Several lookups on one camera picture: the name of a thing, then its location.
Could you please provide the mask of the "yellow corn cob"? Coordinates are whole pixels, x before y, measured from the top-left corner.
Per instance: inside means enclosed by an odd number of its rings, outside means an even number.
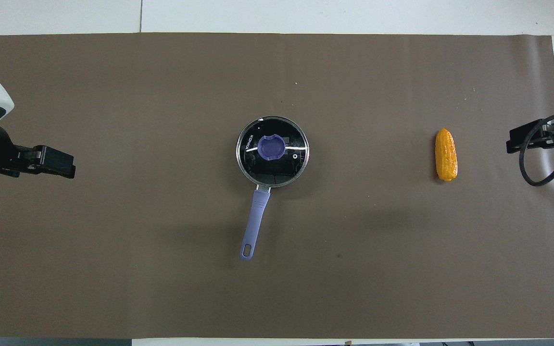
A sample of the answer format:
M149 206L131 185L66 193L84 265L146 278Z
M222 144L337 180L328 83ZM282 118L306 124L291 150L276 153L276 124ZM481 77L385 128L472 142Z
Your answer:
M437 176L444 182L450 182L458 176L459 164L455 142L451 132L442 128L435 138L435 166Z

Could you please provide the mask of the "glass lid with purple knob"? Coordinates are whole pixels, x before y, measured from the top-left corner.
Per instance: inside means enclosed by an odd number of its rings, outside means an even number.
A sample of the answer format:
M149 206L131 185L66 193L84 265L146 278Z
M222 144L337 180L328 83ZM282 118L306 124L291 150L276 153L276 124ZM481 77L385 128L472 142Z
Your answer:
M238 136L237 164L257 186L276 188L290 184L302 174L309 157L305 132L285 117L254 120Z

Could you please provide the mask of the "brown table mat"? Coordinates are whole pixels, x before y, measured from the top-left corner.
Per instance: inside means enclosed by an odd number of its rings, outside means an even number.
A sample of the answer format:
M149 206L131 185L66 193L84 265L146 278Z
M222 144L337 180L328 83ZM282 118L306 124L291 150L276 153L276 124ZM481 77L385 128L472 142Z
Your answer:
M554 182L505 151L554 114L551 37L8 36L0 83L77 167L0 175L0 337L554 338ZM242 260L268 116L310 157Z

